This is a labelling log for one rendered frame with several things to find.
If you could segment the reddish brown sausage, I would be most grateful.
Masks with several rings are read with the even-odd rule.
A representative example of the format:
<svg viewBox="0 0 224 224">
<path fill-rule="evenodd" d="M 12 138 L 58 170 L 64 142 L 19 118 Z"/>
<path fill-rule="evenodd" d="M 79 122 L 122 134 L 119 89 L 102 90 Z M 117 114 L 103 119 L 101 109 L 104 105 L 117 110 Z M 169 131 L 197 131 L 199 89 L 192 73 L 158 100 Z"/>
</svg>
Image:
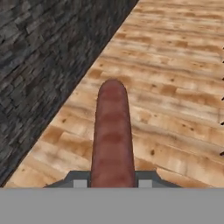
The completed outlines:
<svg viewBox="0 0 224 224">
<path fill-rule="evenodd" d="M 99 89 L 91 186 L 136 186 L 129 101 L 119 80 L 106 80 Z"/>
</svg>

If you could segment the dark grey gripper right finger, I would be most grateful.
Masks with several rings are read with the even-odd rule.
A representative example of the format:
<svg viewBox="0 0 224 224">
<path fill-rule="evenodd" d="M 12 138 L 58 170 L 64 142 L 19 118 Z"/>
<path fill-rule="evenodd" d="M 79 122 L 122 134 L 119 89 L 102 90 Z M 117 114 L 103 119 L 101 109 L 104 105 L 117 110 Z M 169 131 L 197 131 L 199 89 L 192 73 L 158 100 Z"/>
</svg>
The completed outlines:
<svg viewBox="0 0 224 224">
<path fill-rule="evenodd" d="M 135 174 L 138 188 L 179 188 L 179 185 L 162 179 L 156 171 L 136 171 Z"/>
</svg>

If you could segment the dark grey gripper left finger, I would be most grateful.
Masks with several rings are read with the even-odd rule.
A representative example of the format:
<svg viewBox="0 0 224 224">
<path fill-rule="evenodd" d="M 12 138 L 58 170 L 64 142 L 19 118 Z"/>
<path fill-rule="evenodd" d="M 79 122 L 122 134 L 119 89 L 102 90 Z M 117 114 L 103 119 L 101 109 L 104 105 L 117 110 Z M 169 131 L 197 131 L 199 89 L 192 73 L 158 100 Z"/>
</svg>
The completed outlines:
<svg viewBox="0 0 224 224">
<path fill-rule="evenodd" d="M 56 181 L 47 187 L 88 188 L 90 183 L 90 171 L 70 171 L 62 180 Z"/>
</svg>

